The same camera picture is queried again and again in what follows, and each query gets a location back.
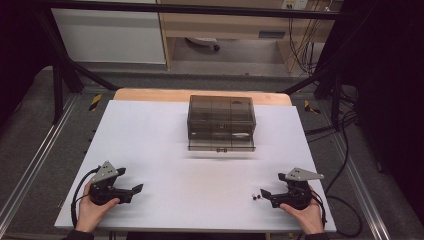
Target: white table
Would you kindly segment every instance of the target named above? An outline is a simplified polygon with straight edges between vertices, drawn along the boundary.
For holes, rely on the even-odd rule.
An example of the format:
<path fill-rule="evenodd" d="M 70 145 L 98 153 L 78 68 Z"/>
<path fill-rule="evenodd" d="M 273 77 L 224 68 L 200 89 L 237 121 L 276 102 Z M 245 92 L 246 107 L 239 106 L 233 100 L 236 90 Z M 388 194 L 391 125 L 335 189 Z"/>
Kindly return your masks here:
<path fill-rule="evenodd" d="M 143 183 L 130 204 L 112 209 L 99 228 L 115 231 L 287 232 L 295 219 L 268 200 L 253 200 L 260 189 L 286 192 L 278 173 L 294 167 L 316 172 L 295 107 L 255 104 L 255 152 L 188 151 L 188 102 L 109 102 L 96 135 L 57 218 L 72 228 L 70 204 L 76 186 L 108 160 L 125 167 L 115 187 Z M 319 180 L 309 181 L 323 198 L 326 231 L 335 231 Z"/>

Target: white wall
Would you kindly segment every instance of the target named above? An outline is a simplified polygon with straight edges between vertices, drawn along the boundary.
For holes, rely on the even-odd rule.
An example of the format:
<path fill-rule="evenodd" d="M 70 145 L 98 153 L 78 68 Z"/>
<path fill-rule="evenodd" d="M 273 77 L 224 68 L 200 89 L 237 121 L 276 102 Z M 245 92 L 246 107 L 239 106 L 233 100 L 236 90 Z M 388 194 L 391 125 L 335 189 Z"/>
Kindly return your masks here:
<path fill-rule="evenodd" d="M 165 64 L 157 13 L 52 10 L 66 49 L 75 61 Z"/>

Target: sleeve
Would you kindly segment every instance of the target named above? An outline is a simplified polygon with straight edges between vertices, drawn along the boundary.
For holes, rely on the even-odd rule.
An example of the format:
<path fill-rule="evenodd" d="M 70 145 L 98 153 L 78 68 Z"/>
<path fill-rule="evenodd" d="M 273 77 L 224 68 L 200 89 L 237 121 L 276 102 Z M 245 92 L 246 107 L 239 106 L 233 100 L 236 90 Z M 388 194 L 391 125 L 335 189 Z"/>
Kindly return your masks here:
<path fill-rule="evenodd" d="M 305 240 L 329 240 L 327 233 L 305 235 Z"/>
<path fill-rule="evenodd" d="M 69 232 L 68 236 L 66 236 L 66 238 L 63 238 L 62 240 L 93 240 L 93 239 L 94 239 L 94 235 L 91 233 L 72 230 Z"/>

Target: smoky plastic storage box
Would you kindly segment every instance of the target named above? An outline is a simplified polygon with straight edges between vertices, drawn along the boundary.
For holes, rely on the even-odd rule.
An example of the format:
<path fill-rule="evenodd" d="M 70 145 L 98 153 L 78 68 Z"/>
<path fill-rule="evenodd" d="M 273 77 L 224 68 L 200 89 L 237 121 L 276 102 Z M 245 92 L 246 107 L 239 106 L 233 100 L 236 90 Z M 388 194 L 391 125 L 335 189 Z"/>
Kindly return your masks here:
<path fill-rule="evenodd" d="M 191 151 L 253 152 L 255 127 L 251 98 L 190 96 L 187 129 Z"/>

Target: hand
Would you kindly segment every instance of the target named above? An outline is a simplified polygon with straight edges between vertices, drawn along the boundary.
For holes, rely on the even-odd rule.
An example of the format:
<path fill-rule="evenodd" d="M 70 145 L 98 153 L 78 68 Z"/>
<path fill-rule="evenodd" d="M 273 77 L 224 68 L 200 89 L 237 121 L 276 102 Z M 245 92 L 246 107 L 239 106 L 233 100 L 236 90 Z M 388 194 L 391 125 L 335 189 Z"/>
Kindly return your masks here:
<path fill-rule="evenodd" d="M 284 203 L 280 205 L 280 208 L 296 218 L 306 235 L 324 232 L 324 226 L 321 220 L 321 207 L 314 199 L 303 210 L 297 210 Z"/>
<path fill-rule="evenodd" d="M 98 206 L 90 200 L 88 192 L 90 191 L 91 181 L 84 187 L 83 198 L 79 205 L 79 216 L 75 230 L 91 233 L 103 219 L 109 209 L 119 203 L 119 198 L 114 198 L 104 205 Z"/>

